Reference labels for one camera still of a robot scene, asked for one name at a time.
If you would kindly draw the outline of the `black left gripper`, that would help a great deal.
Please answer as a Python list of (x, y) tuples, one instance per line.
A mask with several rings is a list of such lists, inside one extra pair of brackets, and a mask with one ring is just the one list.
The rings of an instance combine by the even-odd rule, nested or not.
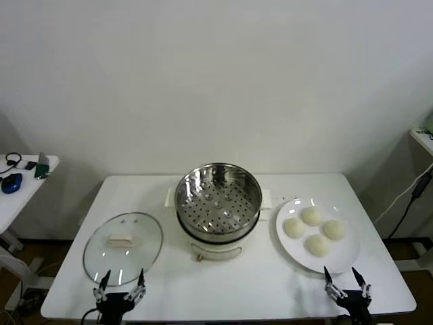
[(137, 285), (128, 294), (125, 292), (105, 294), (110, 279), (111, 270), (101, 279), (99, 286), (93, 289), (96, 308), (101, 314), (99, 323), (107, 325), (121, 325), (123, 315), (134, 308), (134, 301), (140, 301), (146, 294), (144, 271), (141, 269)]

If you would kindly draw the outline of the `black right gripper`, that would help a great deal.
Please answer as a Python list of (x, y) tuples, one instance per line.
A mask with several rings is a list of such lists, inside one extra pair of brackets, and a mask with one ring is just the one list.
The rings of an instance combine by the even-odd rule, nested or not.
[(361, 290), (339, 289), (333, 283), (327, 268), (324, 267), (325, 291), (333, 301), (339, 299), (339, 306), (348, 312), (351, 324), (372, 324), (372, 316), (368, 310), (371, 303), (371, 285), (366, 283), (354, 267), (352, 272)]

